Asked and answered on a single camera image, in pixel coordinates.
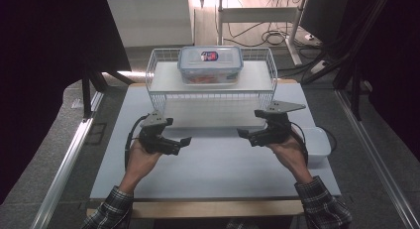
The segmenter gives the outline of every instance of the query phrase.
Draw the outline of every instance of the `clear plastic container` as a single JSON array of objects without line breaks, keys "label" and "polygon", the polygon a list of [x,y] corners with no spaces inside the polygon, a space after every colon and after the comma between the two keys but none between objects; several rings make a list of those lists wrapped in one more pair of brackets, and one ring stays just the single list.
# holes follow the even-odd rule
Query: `clear plastic container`
[{"label": "clear plastic container", "polygon": [[243,66],[237,47],[186,47],[178,57],[185,84],[235,84]]}]

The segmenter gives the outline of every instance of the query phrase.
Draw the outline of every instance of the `container label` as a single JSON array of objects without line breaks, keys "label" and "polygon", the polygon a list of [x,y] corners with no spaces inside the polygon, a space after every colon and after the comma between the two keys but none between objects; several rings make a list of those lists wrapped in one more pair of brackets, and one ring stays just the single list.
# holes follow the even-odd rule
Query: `container label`
[{"label": "container label", "polygon": [[216,61],[219,55],[216,52],[202,52],[201,60],[203,61]]}]

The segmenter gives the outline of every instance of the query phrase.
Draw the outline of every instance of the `human arm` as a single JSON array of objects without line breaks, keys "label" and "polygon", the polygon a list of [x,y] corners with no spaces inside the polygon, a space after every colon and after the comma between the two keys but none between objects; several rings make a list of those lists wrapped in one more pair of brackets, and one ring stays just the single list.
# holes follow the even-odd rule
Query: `human arm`
[{"label": "human arm", "polygon": [[350,211],[330,194],[319,176],[312,177],[298,142],[290,136],[282,144],[267,146],[296,178],[295,188],[309,224],[313,228],[347,228],[352,221]]},{"label": "human arm", "polygon": [[161,153],[147,153],[136,139],[130,148],[126,173],[120,185],[114,186],[105,202],[92,215],[86,217],[81,228],[114,228],[119,225],[131,209],[134,189],[140,180],[152,171],[160,156]]}]

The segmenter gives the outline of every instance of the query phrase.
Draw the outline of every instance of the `white wire rack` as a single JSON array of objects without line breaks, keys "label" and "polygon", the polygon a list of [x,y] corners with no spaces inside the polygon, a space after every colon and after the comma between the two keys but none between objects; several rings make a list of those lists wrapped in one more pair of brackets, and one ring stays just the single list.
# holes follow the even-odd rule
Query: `white wire rack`
[{"label": "white wire rack", "polygon": [[154,109],[173,127],[261,127],[254,110],[266,109],[277,84],[269,48],[241,49],[244,68],[235,84],[188,85],[177,69],[180,49],[155,49],[146,71]]}]

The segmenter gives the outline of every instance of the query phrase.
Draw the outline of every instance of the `plaid sleeve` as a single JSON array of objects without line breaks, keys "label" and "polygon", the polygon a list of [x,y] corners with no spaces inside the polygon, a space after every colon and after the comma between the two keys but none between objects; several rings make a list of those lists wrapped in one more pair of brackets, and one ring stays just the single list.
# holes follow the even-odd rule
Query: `plaid sleeve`
[{"label": "plaid sleeve", "polygon": [[333,197],[319,176],[307,184],[295,185],[302,200],[307,221],[314,228],[347,228],[352,215],[347,206]]},{"label": "plaid sleeve", "polygon": [[133,195],[114,186],[105,202],[92,215],[86,217],[81,228],[113,228],[126,217],[132,203]]}]

